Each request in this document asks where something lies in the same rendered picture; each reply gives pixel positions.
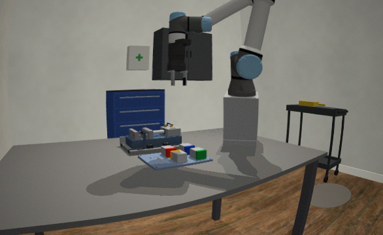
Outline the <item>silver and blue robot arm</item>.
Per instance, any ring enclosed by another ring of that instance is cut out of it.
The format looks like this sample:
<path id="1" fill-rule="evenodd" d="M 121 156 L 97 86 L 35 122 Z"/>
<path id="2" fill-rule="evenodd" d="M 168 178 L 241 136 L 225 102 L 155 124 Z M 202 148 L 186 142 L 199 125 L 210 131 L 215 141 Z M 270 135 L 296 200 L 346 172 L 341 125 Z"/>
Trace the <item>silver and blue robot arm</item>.
<path id="1" fill-rule="evenodd" d="M 172 12 L 169 18 L 169 34 L 210 32 L 212 25 L 224 20 L 230 15 L 252 6 L 244 45 L 239 51 L 231 52 L 231 81 L 228 95 L 234 97 L 253 97 L 256 90 L 253 79 L 262 72 L 261 47 L 267 26 L 270 7 L 275 0 L 229 0 L 212 11 L 198 16 L 186 16 L 184 12 Z M 236 68 L 237 67 L 237 68 Z M 241 92 L 239 92 L 241 91 Z"/>

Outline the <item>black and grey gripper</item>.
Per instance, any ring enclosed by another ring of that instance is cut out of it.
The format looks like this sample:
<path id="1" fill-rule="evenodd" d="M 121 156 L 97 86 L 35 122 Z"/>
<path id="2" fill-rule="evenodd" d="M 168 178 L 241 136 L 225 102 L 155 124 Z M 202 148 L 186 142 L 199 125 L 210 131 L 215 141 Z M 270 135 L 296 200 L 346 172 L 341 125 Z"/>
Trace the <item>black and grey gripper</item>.
<path id="1" fill-rule="evenodd" d="M 171 33 L 169 34 L 169 49 L 167 64 L 167 72 L 171 72 L 171 86 L 175 85 L 175 71 L 183 73 L 183 86 L 187 85 L 187 70 L 184 62 L 185 46 L 192 44 L 191 39 L 188 39 L 188 34 Z"/>

